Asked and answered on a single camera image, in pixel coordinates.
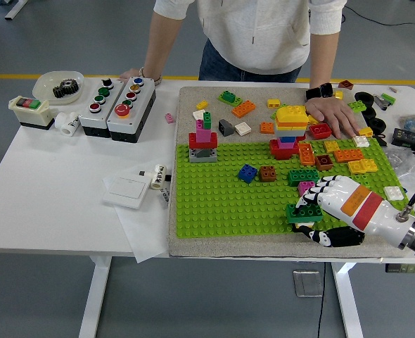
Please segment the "person's right hand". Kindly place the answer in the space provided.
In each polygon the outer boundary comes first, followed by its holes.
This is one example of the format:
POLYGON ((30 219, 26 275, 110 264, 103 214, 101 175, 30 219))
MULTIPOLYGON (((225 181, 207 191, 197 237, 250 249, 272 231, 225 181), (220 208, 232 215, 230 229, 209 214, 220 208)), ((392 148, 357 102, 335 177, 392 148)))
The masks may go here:
POLYGON ((140 76, 140 70, 137 68, 131 68, 122 74, 119 75, 118 80, 127 82, 129 78, 131 77, 139 77, 140 76))

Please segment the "person's left hand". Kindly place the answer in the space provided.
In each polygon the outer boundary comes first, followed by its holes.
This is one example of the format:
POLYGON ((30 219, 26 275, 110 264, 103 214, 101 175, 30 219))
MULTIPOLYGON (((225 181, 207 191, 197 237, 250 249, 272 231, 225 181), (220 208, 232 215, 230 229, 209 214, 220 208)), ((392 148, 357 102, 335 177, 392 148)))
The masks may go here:
POLYGON ((305 103, 305 108, 314 119, 328 124, 335 138, 340 139, 342 134, 355 137, 359 132, 355 113, 340 99, 335 97, 313 98, 305 103))

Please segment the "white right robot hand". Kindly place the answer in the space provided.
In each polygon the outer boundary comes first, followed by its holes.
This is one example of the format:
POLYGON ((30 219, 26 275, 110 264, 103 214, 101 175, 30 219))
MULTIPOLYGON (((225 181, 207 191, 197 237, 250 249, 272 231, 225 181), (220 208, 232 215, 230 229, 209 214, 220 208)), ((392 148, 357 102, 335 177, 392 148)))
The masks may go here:
POLYGON ((327 231, 301 226, 299 231, 326 247, 355 246, 366 234, 383 237, 389 244, 415 250, 415 218, 397 220, 399 211, 377 193, 349 177, 335 175, 321 178, 308 189, 295 206, 295 212, 305 211, 315 204, 347 225, 327 231))

